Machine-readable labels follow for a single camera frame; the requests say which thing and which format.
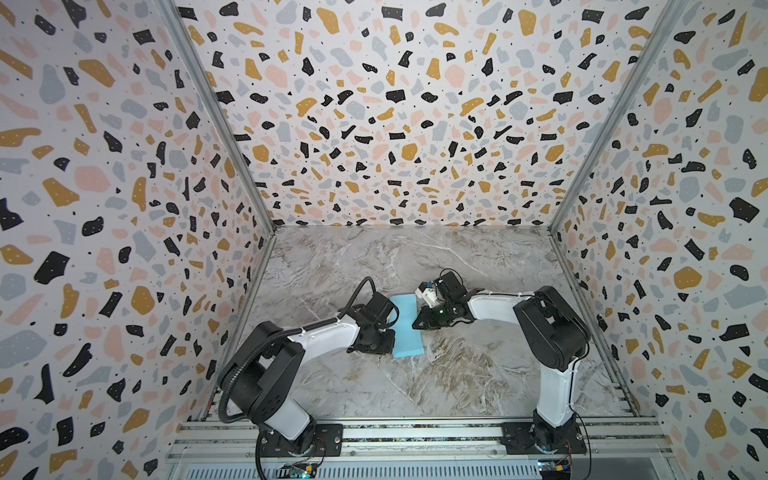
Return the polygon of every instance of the terrazzo wallpaper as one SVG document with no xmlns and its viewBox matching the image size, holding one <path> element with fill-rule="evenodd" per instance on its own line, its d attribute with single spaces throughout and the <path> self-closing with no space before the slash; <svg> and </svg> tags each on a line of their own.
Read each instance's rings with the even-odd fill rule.
<svg viewBox="0 0 768 480">
<path fill-rule="evenodd" d="M 179 0 L 275 222 L 549 223 L 662 0 Z"/>
<path fill-rule="evenodd" d="M 0 3 L 0 477 L 159 478 L 256 268 L 153 7 Z"/>
<path fill-rule="evenodd" d="M 696 480 L 768 478 L 767 8 L 690 3 L 557 233 Z"/>
</svg>

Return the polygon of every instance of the enclosure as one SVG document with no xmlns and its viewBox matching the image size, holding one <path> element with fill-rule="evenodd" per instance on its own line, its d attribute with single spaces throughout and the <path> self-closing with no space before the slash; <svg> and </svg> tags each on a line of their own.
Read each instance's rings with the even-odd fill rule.
<svg viewBox="0 0 768 480">
<path fill-rule="evenodd" d="M 447 267 L 586 320 L 598 462 L 615 418 L 668 478 L 764 477 L 767 9 L 2 0 L 0 476 L 182 478 L 211 439 L 250 463 L 216 381 L 255 325 Z M 422 341 L 314 359 L 291 395 L 351 423 L 530 418 L 518 325 Z"/>
</svg>

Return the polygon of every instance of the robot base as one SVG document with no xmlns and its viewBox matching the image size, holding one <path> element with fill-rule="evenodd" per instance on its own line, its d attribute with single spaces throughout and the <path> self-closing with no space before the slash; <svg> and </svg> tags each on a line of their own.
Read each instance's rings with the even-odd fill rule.
<svg viewBox="0 0 768 480">
<path fill-rule="evenodd" d="M 553 452 L 544 452 L 536 446 L 534 437 L 534 423 L 531 422 L 504 422 L 502 423 L 502 445 L 507 449 L 507 455 L 540 455 L 541 453 L 568 453 L 567 443 L 571 443 L 571 453 L 587 453 L 584 437 L 575 422 L 563 425 L 561 434 L 561 446 Z"/>
<path fill-rule="evenodd" d="M 344 426 L 340 423 L 321 423 L 314 432 L 316 451 L 294 452 L 291 443 L 278 432 L 265 433 L 266 443 L 259 445 L 259 455 L 262 458 L 306 457 L 312 453 L 313 458 L 338 457 L 341 455 L 341 442 L 344 439 Z"/>
</svg>

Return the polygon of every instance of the marble floor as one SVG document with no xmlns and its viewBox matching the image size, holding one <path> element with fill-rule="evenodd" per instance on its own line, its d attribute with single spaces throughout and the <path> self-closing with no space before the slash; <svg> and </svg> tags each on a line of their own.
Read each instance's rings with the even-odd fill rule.
<svg viewBox="0 0 768 480">
<path fill-rule="evenodd" d="M 544 232 L 285 227 L 240 341 L 264 320 L 292 327 L 331 317 L 364 276 L 384 294 L 412 293 L 444 267 L 459 271 L 467 287 L 518 292 L 552 285 L 575 309 Z M 539 364 L 518 325 L 458 324 L 422 332 L 422 339 L 422 356 L 340 350 L 314 359 L 299 370 L 291 395 L 319 417 L 530 416 Z M 576 409 L 584 416 L 630 415 L 617 393 L 593 346 L 578 372 Z"/>
</svg>

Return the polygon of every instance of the blue foam block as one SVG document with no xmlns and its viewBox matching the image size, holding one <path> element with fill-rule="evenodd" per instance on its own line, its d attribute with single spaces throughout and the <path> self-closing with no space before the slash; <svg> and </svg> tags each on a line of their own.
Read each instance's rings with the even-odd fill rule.
<svg viewBox="0 0 768 480">
<path fill-rule="evenodd" d="M 416 295 L 395 295 L 389 298 L 400 309 L 400 318 L 392 327 L 395 330 L 395 347 L 392 356 L 396 359 L 404 356 L 424 355 L 424 343 L 422 333 L 414 330 L 413 322 L 416 320 Z"/>
</svg>

